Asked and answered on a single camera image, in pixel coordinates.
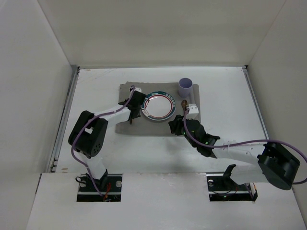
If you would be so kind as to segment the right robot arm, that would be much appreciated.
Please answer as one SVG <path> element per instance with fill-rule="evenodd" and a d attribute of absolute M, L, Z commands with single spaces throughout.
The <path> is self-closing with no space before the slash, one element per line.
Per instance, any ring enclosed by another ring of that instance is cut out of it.
<path fill-rule="evenodd" d="M 245 162 L 245 166 L 229 165 L 223 174 L 237 185 L 261 182 L 290 190 L 294 184 L 300 161 L 277 141 L 239 145 L 207 133 L 198 120 L 185 119 L 182 115 L 168 124 L 171 134 L 184 136 L 204 157 Z"/>

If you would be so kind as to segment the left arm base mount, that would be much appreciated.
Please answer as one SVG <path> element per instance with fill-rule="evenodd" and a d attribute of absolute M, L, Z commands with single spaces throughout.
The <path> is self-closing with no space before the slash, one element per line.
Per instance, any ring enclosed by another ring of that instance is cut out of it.
<path fill-rule="evenodd" d="M 102 180 L 95 179 L 94 185 L 88 174 L 77 176 L 77 202 L 120 202 L 122 179 L 122 174 L 109 174 Z"/>

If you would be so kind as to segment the purple plastic cup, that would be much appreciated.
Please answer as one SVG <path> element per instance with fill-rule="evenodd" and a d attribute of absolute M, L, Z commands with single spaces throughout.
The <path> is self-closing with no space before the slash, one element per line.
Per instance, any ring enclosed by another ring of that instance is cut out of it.
<path fill-rule="evenodd" d="M 178 82 L 178 93 L 182 98 L 185 98 L 187 96 L 189 96 L 191 90 L 192 90 L 192 86 L 193 86 L 193 82 L 191 79 L 189 78 L 182 78 L 179 80 Z"/>

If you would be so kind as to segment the white plate green rim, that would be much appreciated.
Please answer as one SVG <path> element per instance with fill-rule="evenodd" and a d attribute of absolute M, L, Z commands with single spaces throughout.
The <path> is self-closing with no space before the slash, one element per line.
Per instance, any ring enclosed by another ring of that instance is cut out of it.
<path fill-rule="evenodd" d="M 150 120 L 164 121 L 176 111 L 175 98 L 163 91 L 156 91 L 146 95 L 141 111 Z"/>

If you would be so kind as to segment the grey cloth placemat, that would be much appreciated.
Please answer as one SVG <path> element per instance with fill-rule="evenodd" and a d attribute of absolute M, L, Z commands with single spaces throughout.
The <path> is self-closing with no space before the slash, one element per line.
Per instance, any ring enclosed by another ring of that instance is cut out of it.
<path fill-rule="evenodd" d="M 184 98 L 178 94 L 179 85 L 177 82 L 169 83 L 144 83 L 144 82 L 126 82 L 119 87 L 119 101 L 122 102 L 128 98 L 131 85 L 141 88 L 142 93 L 151 94 L 153 92 L 165 92 L 172 96 L 176 106 L 174 113 L 166 120 L 155 121 L 146 117 L 141 111 L 141 116 L 133 120 L 132 124 L 123 122 L 116 125 L 115 132 L 122 135 L 132 136 L 170 136 L 169 121 L 174 120 L 176 115 L 183 115 L 181 102 Z"/>

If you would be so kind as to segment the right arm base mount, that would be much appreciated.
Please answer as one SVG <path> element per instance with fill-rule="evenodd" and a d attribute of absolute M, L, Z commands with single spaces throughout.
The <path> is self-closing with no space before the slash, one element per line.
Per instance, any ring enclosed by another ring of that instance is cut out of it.
<path fill-rule="evenodd" d="M 231 178 L 231 172 L 236 165 L 229 165 L 225 172 L 207 173 L 209 200 L 211 202 L 251 201 L 258 198 L 254 183 L 238 185 Z"/>

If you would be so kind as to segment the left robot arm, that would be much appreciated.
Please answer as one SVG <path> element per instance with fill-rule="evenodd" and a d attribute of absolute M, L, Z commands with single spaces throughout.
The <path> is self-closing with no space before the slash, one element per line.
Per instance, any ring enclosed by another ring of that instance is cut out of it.
<path fill-rule="evenodd" d="M 140 88 L 132 86 L 128 99 L 118 105 L 99 113 L 83 111 L 70 136 L 71 155 L 87 169 L 87 174 L 93 186 L 102 190 L 107 181 L 107 169 L 100 153 L 108 128 L 119 123 L 132 124 L 140 117 L 141 106 L 146 95 Z"/>

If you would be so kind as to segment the brown wooden spoon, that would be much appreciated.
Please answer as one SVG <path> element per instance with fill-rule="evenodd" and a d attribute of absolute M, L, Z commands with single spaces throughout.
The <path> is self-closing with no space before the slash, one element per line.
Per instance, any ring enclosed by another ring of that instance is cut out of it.
<path fill-rule="evenodd" d="M 181 106 L 183 108 L 183 111 L 186 111 L 187 110 L 187 106 L 188 106 L 188 101 L 187 100 L 183 100 L 181 102 Z"/>

